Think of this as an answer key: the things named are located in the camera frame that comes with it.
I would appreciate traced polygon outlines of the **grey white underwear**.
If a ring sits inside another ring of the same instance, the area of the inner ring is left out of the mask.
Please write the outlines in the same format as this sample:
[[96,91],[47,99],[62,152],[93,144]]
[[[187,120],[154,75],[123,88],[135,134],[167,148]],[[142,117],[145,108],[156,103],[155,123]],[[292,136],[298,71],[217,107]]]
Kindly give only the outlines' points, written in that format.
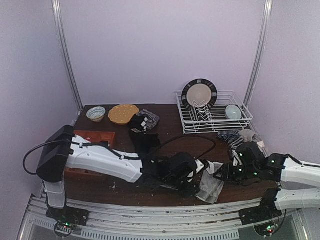
[[214,178],[214,173],[222,166],[223,164],[220,162],[209,162],[209,166],[201,177],[199,184],[200,191],[195,195],[197,199],[208,204],[215,204],[218,201],[225,183],[222,180]]

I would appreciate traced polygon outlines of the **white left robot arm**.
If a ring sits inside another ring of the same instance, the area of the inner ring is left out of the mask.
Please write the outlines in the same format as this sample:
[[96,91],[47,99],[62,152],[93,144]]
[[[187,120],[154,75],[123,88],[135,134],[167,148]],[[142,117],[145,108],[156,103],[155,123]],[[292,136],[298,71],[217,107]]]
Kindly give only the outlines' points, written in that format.
[[65,125],[45,143],[29,150],[22,166],[27,174],[41,179],[51,216],[57,221],[68,221],[77,210],[67,205],[65,168],[89,170],[127,183],[166,188],[190,196],[198,191],[194,178],[209,164],[187,152],[164,157],[118,151],[105,141],[90,142],[76,135],[71,125]]

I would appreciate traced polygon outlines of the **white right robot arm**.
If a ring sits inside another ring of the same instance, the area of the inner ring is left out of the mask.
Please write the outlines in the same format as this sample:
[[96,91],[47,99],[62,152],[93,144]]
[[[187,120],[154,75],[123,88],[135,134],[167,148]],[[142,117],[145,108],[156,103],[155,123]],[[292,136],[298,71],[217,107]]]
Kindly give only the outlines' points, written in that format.
[[276,183],[298,183],[309,189],[289,190],[269,188],[259,206],[241,209],[239,216],[243,225],[281,217],[288,209],[319,208],[320,166],[300,161],[290,154],[273,153],[264,156],[254,142],[245,142],[230,153],[230,162],[223,164],[213,175],[216,179],[244,185],[250,180]]

